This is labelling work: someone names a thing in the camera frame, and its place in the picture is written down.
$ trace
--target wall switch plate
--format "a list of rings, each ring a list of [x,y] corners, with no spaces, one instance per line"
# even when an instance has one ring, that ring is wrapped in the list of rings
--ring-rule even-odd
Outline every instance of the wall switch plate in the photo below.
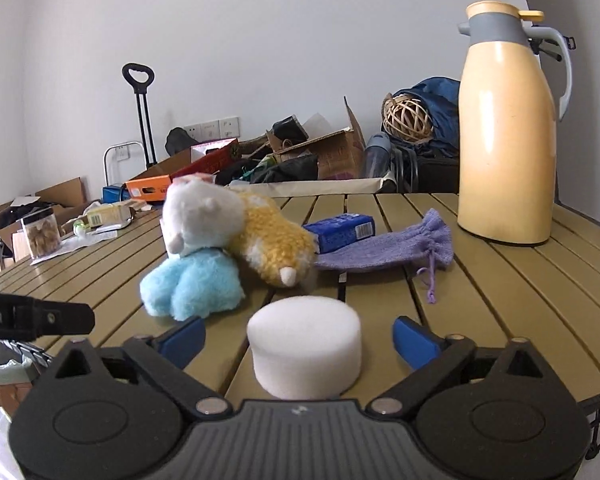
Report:
[[[237,117],[220,119],[220,138],[240,137],[240,123]]]
[[[199,124],[190,124],[189,126],[184,126],[184,130],[187,132],[189,137],[192,139],[199,140],[200,136],[200,125]]]
[[[220,138],[220,122],[209,121],[208,123],[200,123],[200,138],[196,138],[200,142],[215,140]]]
[[[119,146],[116,148],[116,160],[127,160],[129,158],[129,147]]]

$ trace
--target yellow lid lever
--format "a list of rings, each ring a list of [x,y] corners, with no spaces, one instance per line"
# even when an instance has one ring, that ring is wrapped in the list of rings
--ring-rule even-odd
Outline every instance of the yellow lid lever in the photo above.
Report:
[[[520,19],[527,22],[541,22],[544,20],[544,12],[542,10],[520,10]]]

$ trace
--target light blue plush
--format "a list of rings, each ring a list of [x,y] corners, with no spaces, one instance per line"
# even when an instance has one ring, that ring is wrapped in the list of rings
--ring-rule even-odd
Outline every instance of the light blue plush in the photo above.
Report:
[[[200,249],[169,259],[140,282],[140,296],[151,316],[184,321],[231,310],[244,298],[238,267],[218,249]]]

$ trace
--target jar of snacks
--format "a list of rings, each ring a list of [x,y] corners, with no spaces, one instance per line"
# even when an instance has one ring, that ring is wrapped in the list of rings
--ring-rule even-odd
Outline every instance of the jar of snacks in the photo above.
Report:
[[[60,247],[58,222],[50,207],[23,216],[20,222],[33,259],[51,254]]]

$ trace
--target white cylindrical foam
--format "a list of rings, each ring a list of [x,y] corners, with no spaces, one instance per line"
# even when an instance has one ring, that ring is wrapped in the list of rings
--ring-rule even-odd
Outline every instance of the white cylindrical foam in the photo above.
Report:
[[[329,399],[360,374],[360,318],[332,298],[295,296],[270,303],[251,317],[247,337],[256,379],[279,399]]]

